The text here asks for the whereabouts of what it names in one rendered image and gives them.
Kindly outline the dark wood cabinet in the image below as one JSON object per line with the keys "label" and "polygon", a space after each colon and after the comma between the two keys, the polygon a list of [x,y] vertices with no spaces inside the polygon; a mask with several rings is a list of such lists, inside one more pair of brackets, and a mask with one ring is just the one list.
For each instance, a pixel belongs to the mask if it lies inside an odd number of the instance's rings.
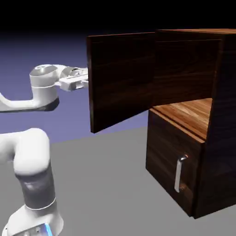
{"label": "dark wood cabinet", "polygon": [[154,109],[205,141],[193,218],[236,205],[236,29],[155,32]]}

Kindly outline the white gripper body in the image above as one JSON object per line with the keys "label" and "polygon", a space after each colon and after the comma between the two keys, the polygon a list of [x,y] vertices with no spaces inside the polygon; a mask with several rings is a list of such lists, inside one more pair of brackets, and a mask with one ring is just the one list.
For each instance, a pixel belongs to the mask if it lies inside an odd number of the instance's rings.
{"label": "white gripper body", "polygon": [[59,79],[59,86],[64,91],[74,91],[88,86],[88,74]]}

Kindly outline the dark wood cabinet door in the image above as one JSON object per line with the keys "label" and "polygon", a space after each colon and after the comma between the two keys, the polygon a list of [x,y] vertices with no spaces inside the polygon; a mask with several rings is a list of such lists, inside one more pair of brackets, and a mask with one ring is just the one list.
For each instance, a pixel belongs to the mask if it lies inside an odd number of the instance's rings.
{"label": "dark wood cabinet door", "polygon": [[150,108],[154,36],[153,32],[87,36],[92,133]]}

